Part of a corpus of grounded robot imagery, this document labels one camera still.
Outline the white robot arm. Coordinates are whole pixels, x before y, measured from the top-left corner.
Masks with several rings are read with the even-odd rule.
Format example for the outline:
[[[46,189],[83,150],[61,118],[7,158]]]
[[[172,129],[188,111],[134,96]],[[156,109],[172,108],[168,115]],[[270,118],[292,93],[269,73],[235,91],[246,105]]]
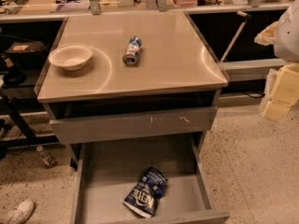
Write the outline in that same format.
[[[294,0],[278,21],[257,34],[254,42],[273,45],[275,55],[286,62],[267,76],[267,102],[262,113],[266,119],[279,121],[299,100],[299,0]]]

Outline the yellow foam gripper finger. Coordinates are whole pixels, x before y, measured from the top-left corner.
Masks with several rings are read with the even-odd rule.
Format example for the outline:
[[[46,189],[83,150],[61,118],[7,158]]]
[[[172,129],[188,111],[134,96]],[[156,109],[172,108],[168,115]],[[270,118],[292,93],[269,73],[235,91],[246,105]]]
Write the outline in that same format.
[[[263,29],[260,33],[258,33],[255,36],[254,42],[263,46],[274,45],[277,25],[277,21],[268,25],[265,29]]]
[[[299,101],[299,63],[270,69],[266,77],[262,117],[272,121],[283,119]]]

